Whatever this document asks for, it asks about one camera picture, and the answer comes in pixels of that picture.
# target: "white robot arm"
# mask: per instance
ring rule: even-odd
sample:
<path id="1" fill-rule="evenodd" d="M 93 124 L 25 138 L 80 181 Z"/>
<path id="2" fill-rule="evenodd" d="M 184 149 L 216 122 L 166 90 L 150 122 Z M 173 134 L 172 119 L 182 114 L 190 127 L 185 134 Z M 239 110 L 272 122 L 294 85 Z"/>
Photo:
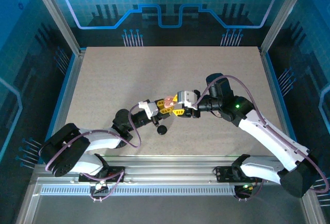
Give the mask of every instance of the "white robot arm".
<path id="1" fill-rule="evenodd" d="M 252 102 L 244 97 L 234 96 L 228 79 L 222 74 L 212 74 L 206 78 L 206 82 L 208 88 L 202 95 L 197 90 L 177 93 L 172 102 L 181 104 L 181 109 L 166 107 L 164 99 L 154 102 L 146 100 L 136 105 L 144 110 L 134 115 L 125 109 L 118 111 L 112 127 L 106 131 L 89 131 L 67 124 L 46 142 L 39 155 L 55 177 L 74 172 L 101 178 L 107 164 L 98 154 L 92 154 L 93 151 L 120 148 L 133 138 L 130 131 L 136 131 L 136 128 L 149 123 L 158 127 L 158 121 L 167 118 L 171 112 L 178 117 L 199 118 L 201 112 L 218 111 L 224 120 L 255 137 L 278 159 L 262 160 L 243 154 L 232 164 L 236 179 L 256 177 L 270 180 L 281 184 L 290 194 L 302 197 L 318 176 L 315 170 L 318 166 L 312 167 L 310 164 L 311 160 L 319 164 L 318 152 L 309 151 L 277 129 L 258 112 Z M 70 146 L 63 150 L 68 141 Z"/>

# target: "purple cable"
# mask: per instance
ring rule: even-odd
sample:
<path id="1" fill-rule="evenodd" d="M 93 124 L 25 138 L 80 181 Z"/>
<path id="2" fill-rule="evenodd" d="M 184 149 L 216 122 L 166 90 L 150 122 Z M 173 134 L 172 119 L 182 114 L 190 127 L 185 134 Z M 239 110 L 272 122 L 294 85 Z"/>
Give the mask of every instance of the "purple cable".
<path id="1" fill-rule="evenodd" d="M 208 86 L 207 88 L 204 90 L 204 92 L 202 93 L 202 95 L 199 97 L 199 99 L 196 101 L 195 104 L 193 104 L 193 107 L 197 107 L 198 104 L 201 102 L 201 100 L 203 99 L 203 97 L 206 95 L 207 91 L 209 90 L 209 88 L 215 84 L 217 81 L 219 81 L 220 79 L 223 78 L 231 78 L 235 81 L 237 81 L 239 84 L 241 84 L 241 86 L 245 89 L 245 91 L 247 92 L 253 106 L 254 109 L 256 110 L 256 113 L 258 115 L 258 117 L 260 118 L 260 120 L 262 121 L 263 125 L 271 132 L 273 133 L 274 136 L 276 136 L 278 139 L 280 139 L 281 142 L 283 142 L 285 145 L 287 145 L 288 147 L 292 148 L 296 153 L 298 153 L 299 155 L 301 155 L 304 159 L 306 159 L 307 161 L 309 161 L 309 163 L 316 169 L 316 171 L 320 174 L 320 176 L 322 177 L 324 183 L 325 183 L 325 188 L 322 190 L 316 190 L 316 189 L 312 189 L 313 191 L 315 191 L 316 193 L 327 193 L 329 191 L 329 182 L 325 176 L 325 174 L 322 172 L 322 170 L 318 167 L 317 164 L 315 164 L 315 162 L 308 157 L 307 155 L 305 155 L 303 152 L 301 152 L 298 148 L 296 148 L 294 145 L 292 145 L 291 143 L 289 143 L 284 137 L 282 137 L 279 133 L 277 133 L 272 127 L 270 127 L 266 121 L 264 120 L 262 114 L 260 113 L 257 104 L 251 94 L 251 92 L 249 91 L 249 89 L 245 86 L 245 84 L 239 80 L 238 78 L 236 78 L 235 76 L 231 76 L 231 75 L 224 75 L 224 76 L 219 76 L 216 79 L 214 79 Z"/>
<path id="2" fill-rule="evenodd" d="M 75 138 L 71 139 L 67 144 L 65 144 L 51 159 L 50 161 L 48 161 L 48 163 L 46 164 L 46 168 L 45 170 L 46 171 L 50 171 L 49 167 L 50 165 L 57 159 L 57 157 L 60 156 L 60 154 L 66 149 L 68 148 L 73 142 L 75 142 L 77 139 L 79 139 L 80 137 L 82 136 L 85 136 L 85 135 L 88 135 L 88 134 L 92 134 L 92 133 L 109 133 L 115 137 L 117 137 L 118 139 L 122 140 L 123 142 L 125 142 L 126 144 L 129 144 L 131 145 L 132 147 L 134 148 L 140 148 L 141 147 L 141 137 L 140 137 L 140 134 L 137 130 L 137 128 L 135 127 L 133 121 L 132 121 L 132 118 L 131 118 L 131 112 L 133 111 L 133 109 L 135 109 L 139 104 L 136 104 L 135 106 L 133 106 L 130 111 L 128 112 L 128 120 L 129 120 L 129 123 L 130 125 L 132 126 L 133 130 L 136 132 L 138 138 L 139 138 L 139 145 L 134 145 L 132 143 L 130 143 L 129 141 L 127 141 L 126 139 L 122 138 L 121 136 L 119 136 L 118 134 L 112 132 L 112 131 L 109 131 L 109 130 L 92 130 L 92 131 L 88 131 L 88 132 L 85 132 L 83 134 L 80 134 L 78 136 L 76 136 Z"/>
<path id="3" fill-rule="evenodd" d="M 110 176 L 110 177 L 113 178 L 113 177 L 117 176 L 118 174 L 120 174 L 120 176 L 119 176 L 119 178 L 118 178 L 116 184 L 112 187 L 112 189 L 109 191 L 109 193 L 108 193 L 105 197 L 100 197 L 99 199 L 96 199 L 96 198 L 94 198 L 93 194 L 91 194 L 91 195 L 90 195 L 90 198 L 93 199 L 94 201 L 102 202 L 102 200 L 105 200 L 105 199 L 107 199 L 108 197 L 110 197 L 110 196 L 112 195 L 112 193 L 114 192 L 114 190 L 117 188 L 117 186 L 118 186 L 120 180 L 121 180 L 122 177 L 124 176 L 124 171 L 121 171 L 120 173 L 117 173 L 117 174 L 115 174 L 115 175 Z"/>
<path id="4" fill-rule="evenodd" d="M 113 175 L 110 175 L 108 177 L 105 177 L 105 178 L 96 178 L 96 177 L 93 177 L 89 174 L 83 174 L 85 177 L 89 178 L 89 179 L 92 179 L 92 180 L 95 180 L 95 181 L 101 181 L 101 180 L 108 180 L 108 179 L 112 179 L 114 177 L 117 177 L 119 174 L 121 174 L 123 171 L 120 171 L 119 173 L 116 173 L 116 174 L 113 174 Z"/>

